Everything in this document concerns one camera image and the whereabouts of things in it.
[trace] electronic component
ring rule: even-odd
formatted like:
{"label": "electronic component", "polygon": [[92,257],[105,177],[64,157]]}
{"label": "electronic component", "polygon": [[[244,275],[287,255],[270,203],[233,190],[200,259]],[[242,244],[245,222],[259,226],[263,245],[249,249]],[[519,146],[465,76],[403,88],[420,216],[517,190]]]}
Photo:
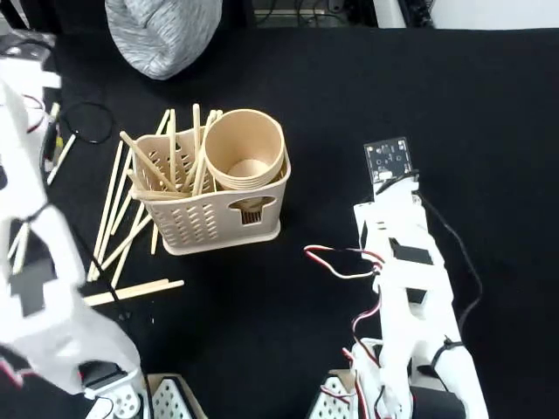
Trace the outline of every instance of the electronic component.
{"label": "electronic component", "polygon": [[411,172],[408,141],[405,137],[365,144],[367,167],[373,185]]}
{"label": "electronic component", "polygon": [[415,262],[417,264],[433,264],[431,255],[426,249],[417,247],[402,246],[394,237],[389,238],[390,247],[394,252],[394,258]]}

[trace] black cloth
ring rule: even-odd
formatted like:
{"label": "black cloth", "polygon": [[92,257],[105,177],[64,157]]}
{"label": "black cloth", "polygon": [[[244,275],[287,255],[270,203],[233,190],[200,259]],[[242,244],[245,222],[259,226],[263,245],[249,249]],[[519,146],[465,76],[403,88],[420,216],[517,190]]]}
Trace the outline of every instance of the black cloth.
{"label": "black cloth", "polygon": [[[553,30],[222,32],[191,68],[159,82],[107,38],[61,38],[64,104],[103,100],[133,137],[154,132],[169,107],[180,129],[191,127],[193,102],[203,119],[211,108],[260,109],[285,131],[293,174],[277,239],[179,258],[161,246],[148,254],[151,229],[135,241],[120,286],[186,282],[125,302],[144,368],[183,374],[209,417],[304,417],[327,371],[347,367],[349,322],[376,297],[368,280],[334,278],[301,249],[357,245],[352,207],[371,191],[362,145],[405,135],[422,192],[463,237],[486,288],[463,341],[490,416],[552,413],[558,51]],[[92,246],[117,139],[78,143],[52,187]],[[453,239],[429,222],[460,313],[473,278]],[[353,258],[337,266],[368,269]],[[112,305],[99,311],[118,317]],[[378,330],[373,319],[358,333]],[[79,417],[79,397],[45,387],[33,378],[21,392],[3,384],[3,407],[19,413],[3,417]]]}

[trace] utensil holder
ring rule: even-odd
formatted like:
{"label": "utensil holder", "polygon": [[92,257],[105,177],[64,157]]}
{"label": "utensil holder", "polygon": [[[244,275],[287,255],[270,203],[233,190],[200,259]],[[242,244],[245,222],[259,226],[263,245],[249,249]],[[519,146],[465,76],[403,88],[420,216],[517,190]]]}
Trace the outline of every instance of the utensil holder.
{"label": "utensil holder", "polygon": [[[203,136],[204,127],[200,128]],[[143,135],[138,147],[169,179],[169,137]],[[176,133],[176,183],[185,182],[194,159],[194,129]],[[133,158],[134,172],[148,190],[166,190],[144,163]],[[204,174],[203,193],[173,201],[141,200],[172,255],[186,255],[240,244],[272,240],[280,233],[280,210],[291,163],[285,158],[273,181],[253,190],[217,190],[209,171]],[[187,186],[189,193],[192,182]],[[260,208],[245,210],[243,202],[262,198]]]}

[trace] circuit board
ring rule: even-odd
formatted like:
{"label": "circuit board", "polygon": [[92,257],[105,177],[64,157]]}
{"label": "circuit board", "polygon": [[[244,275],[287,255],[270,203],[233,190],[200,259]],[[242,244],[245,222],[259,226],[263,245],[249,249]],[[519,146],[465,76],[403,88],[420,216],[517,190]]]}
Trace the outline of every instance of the circuit board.
{"label": "circuit board", "polygon": [[405,137],[365,144],[367,167],[373,185],[410,172],[411,159]]}

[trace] wire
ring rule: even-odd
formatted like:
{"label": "wire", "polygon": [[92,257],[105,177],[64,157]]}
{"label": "wire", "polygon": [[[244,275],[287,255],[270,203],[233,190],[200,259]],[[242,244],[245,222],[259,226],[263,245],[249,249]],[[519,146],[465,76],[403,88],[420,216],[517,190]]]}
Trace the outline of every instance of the wire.
{"label": "wire", "polygon": [[313,20],[316,19],[316,22],[317,22],[316,27],[319,27],[319,25],[318,25],[318,17],[331,17],[331,18],[336,19],[336,20],[337,20],[338,22],[340,22],[341,24],[346,24],[346,22],[344,22],[343,19],[342,19],[341,17],[336,16],[336,15],[332,15],[332,14],[330,14],[330,13],[321,13],[320,15],[317,14],[316,17],[310,17],[309,19],[305,20],[305,24],[309,24],[311,21],[313,21]]}
{"label": "wire", "polygon": [[29,94],[23,94],[22,95],[24,98],[26,99],[30,99],[32,101],[34,101],[38,107],[28,107],[27,109],[36,109],[41,111],[41,117],[39,118],[38,122],[36,122],[35,124],[33,124],[32,126],[27,128],[27,134],[32,133],[33,131],[35,131],[37,128],[39,128],[41,126],[41,124],[43,123],[43,120],[45,120],[45,103],[42,100],[39,100],[37,98],[35,98],[34,96],[30,96]]}
{"label": "wire", "polygon": [[277,4],[278,4],[278,0],[272,0],[272,3],[270,4],[270,10],[266,13],[264,17],[256,21],[257,26],[259,24],[263,24],[266,20],[268,20],[268,18],[273,14],[273,11],[276,9]]}
{"label": "wire", "polygon": [[109,400],[111,402],[111,408],[108,410],[108,413],[102,417],[102,419],[107,419],[111,415],[111,413],[113,413],[113,409],[114,409],[113,399],[109,399],[108,397],[103,397],[102,395],[98,395],[97,397],[95,397],[95,399]]}
{"label": "wire", "polygon": [[318,25],[318,16],[317,16],[317,14],[316,14],[316,8],[317,8],[318,5],[319,5],[320,3],[322,3],[323,1],[324,1],[324,0],[316,0],[316,1],[314,2],[314,4],[313,4],[313,17],[311,17],[311,19],[314,19],[314,22],[315,22],[315,25],[316,25],[317,28],[318,28],[319,25]]}
{"label": "wire", "polygon": [[363,419],[369,419],[369,410],[367,409],[367,402],[365,401],[365,395],[361,388],[361,383],[359,382],[359,374],[355,371],[355,391],[357,392],[357,398],[359,399],[359,404],[361,405],[363,412]]}
{"label": "wire", "polygon": [[381,416],[378,413],[378,403],[383,398],[383,394],[384,394],[384,386],[381,387],[381,391],[380,391],[380,393],[378,394],[378,397],[375,400],[375,419],[381,419]]}
{"label": "wire", "polygon": [[351,394],[351,393],[345,393],[345,394],[337,394],[334,393],[332,390],[330,390],[328,387],[326,386],[321,386],[321,392],[324,393],[325,395],[329,395],[330,397],[334,397],[335,399],[339,400],[340,402],[349,404],[349,401],[346,400],[348,397],[353,397],[355,395]]}
{"label": "wire", "polygon": [[305,0],[294,0],[293,1],[293,8],[295,9],[295,16],[297,17],[297,26],[300,26],[301,22],[304,23],[303,16],[300,15],[300,10],[303,7],[303,2]]}
{"label": "wire", "polygon": [[388,189],[390,186],[392,186],[393,184],[398,183],[398,182],[400,182],[400,181],[402,181],[403,179],[406,179],[406,178],[408,178],[408,177],[416,176],[416,175],[418,175],[418,174],[419,174],[419,170],[413,169],[413,170],[410,170],[410,171],[407,172],[407,173],[404,173],[403,175],[400,175],[400,176],[394,177],[394,178],[392,178],[392,179],[389,179],[388,181],[386,181],[385,183],[383,183],[383,184],[381,185],[381,187],[378,189],[378,191],[376,192],[376,194],[377,194],[377,195],[380,195],[380,194],[382,194],[386,189]]}
{"label": "wire", "polygon": [[476,285],[478,286],[478,295],[466,307],[466,309],[462,312],[462,314],[460,314],[460,317],[459,317],[459,320],[458,320],[458,329],[459,329],[459,332],[460,332],[460,336],[462,336],[462,333],[464,331],[464,324],[466,323],[466,319],[467,319],[468,315],[480,303],[481,298],[483,297],[483,283],[481,282],[480,275],[479,275],[478,271],[475,269],[475,266],[473,265],[473,262],[470,259],[470,255],[468,254],[466,246],[464,245],[464,242],[462,241],[462,238],[460,237],[460,235],[456,232],[455,229],[453,229],[451,227],[451,225],[445,220],[445,218],[442,216],[442,214],[440,212],[438,212],[438,210],[433,206],[433,204],[430,203],[427,199],[425,199],[425,197],[423,196],[423,194],[421,192],[417,191],[416,195],[419,196],[419,198],[421,198],[421,201],[423,201],[423,204],[425,205],[425,207],[436,218],[438,218],[438,220],[440,221],[441,224],[443,224],[443,226],[446,228],[446,230],[449,233],[451,233],[451,235],[454,236],[454,238],[458,242],[460,250],[462,251],[462,255],[464,256],[464,260],[466,261],[468,269],[472,273],[473,278],[475,279]]}
{"label": "wire", "polygon": [[365,351],[365,353],[367,354],[367,356],[369,357],[369,359],[371,361],[373,361],[378,367],[381,366],[380,362],[378,361],[378,359],[375,357],[375,355],[373,355],[369,349],[367,348],[367,346],[361,341],[361,339],[359,339],[357,337],[357,324],[359,324],[359,322],[363,319],[368,319],[369,317],[374,316],[375,314],[378,313],[378,311],[381,309],[381,289],[380,287],[378,288],[378,301],[376,302],[375,306],[363,313],[357,314],[357,316],[351,320],[351,333],[353,334],[353,339],[355,340],[356,343],[359,344],[359,346],[362,347],[362,349]]}
{"label": "wire", "polygon": [[[319,264],[321,264],[322,266],[325,266],[329,271],[331,271],[337,278],[341,278],[341,279],[355,279],[355,278],[367,278],[367,277],[371,277],[373,275],[378,274],[378,272],[380,270],[382,270],[383,266],[381,265],[381,263],[384,262],[384,259],[379,257],[377,254],[370,252],[370,251],[363,251],[361,249],[342,249],[342,250],[337,250],[334,249],[332,247],[327,247],[327,246],[322,246],[320,244],[310,244],[308,246],[305,246],[303,248],[303,251],[305,252],[305,254],[313,259],[315,262],[318,262]],[[356,274],[352,274],[352,275],[345,275],[342,273],[339,273],[336,269],[334,269],[334,267],[329,264],[326,260],[324,260],[323,258],[320,258],[319,256],[317,256],[315,253],[311,252],[311,251],[358,251],[360,253],[365,253],[368,254],[370,256],[373,256],[374,258],[376,258],[379,262],[372,262],[373,264],[373,269],[369,272],[364,272],[364,273],[356,273]]]}
{"label": "wire", "polygon": [[22,368],[16,371],[5,358],[0,358],[0,369],[8,375],[10,381],[18,388],[22,388],[24,386],[25,376],[35,375],[35,372],[31,368]]}
{"label": "wire", "polygon": [[[91,138],[86,138],[78,129],[76,129],[76,127],[74,127],[72,125],[72,123],[70,122],[69,118],[68,118],[68,114],[71,112],[75,112],[77,109],[79,109],[81,106],[90,106],[93,108],[97,108],[98,110],[102,111],[106,116],[107,119],[109,121],[108,124],[108,130],[103,133],[103,135],[99,135],[98,139],[91,139]],[[114,131],[114,126],[116,124],[116,121],[114,120],[114,116],[113,113],[111,112],[111,110],[103,105],[102,103],[99,102],[93,102],[91,100],[82,100],[80,102],[74,103],[66,108],[64,108],[61,112],[60,112],[60,117],[59,117],[62,121],[65,122],[68,131],[70,131],[72,134],[74,134],[76,136],[76,138],[78,140],[81,140],[83,142],[87,142],[89,144],[102,144],[103,142],[107,141],[108,139],[111,138],[111,135]]]}

